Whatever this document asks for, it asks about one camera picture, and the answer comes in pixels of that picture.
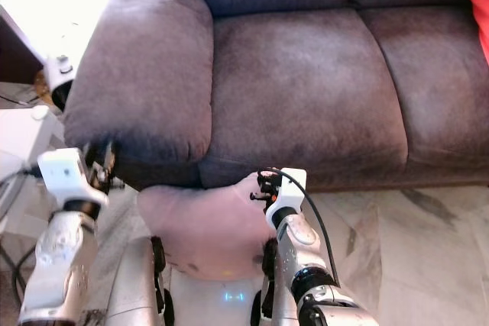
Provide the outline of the pink pillow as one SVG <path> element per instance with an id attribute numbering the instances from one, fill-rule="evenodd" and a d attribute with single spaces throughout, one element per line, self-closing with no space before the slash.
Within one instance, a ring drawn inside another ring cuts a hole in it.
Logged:
<path id="1" fill-rule="evenodd" d="M 136 205 L 176 270 L 203 280 L 235 281 L 262 273 L 264 245 L 275 235 L 264 204 L 249 197 L 258 190 L 252 173 L 220 189 L 147 187 L 137 194 Z"/>

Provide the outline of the white and black blender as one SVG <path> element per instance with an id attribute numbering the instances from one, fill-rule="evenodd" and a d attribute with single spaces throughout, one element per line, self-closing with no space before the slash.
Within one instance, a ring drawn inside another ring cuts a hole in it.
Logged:
<path id="1" fill-rule="evenodd" d="M 44 64 L 44 78 L 53 105 L 64 110 L 71 86 L 76 79 L 76 68 L 66 55 L 50 56 Z"/>

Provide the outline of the silver robot left leg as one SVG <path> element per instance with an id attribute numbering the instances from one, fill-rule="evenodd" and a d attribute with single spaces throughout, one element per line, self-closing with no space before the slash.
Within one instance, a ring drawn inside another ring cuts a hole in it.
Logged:
<path id="1" fill-rule="evenodd" d="M 172 298 L 160 283 L 165 266 L 160 239 L 129 241 L 113 279 L 104 326 L 173 326 Z"/>

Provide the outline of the white robot waist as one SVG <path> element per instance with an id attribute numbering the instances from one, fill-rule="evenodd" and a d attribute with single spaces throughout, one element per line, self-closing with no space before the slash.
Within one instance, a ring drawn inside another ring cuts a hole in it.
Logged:
<path id="1" fill-rule="evenodd" d="M 263 285 L 261 277 L 216 282 L 174 271 L 168 285 L 174 326 L 251 326 L 252 305 Z"/>

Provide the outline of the dark wooden cabinet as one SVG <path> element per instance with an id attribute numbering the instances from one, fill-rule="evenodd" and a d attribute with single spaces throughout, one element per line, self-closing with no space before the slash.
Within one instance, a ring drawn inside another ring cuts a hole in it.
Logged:
<path id="1" fill-rule="evenodd" d="M 32 46 L 27 33 L 15 23 L 10 12 L 0 6 L 0 81 L 33 85 L 42 72 L 47 55 Z"/>

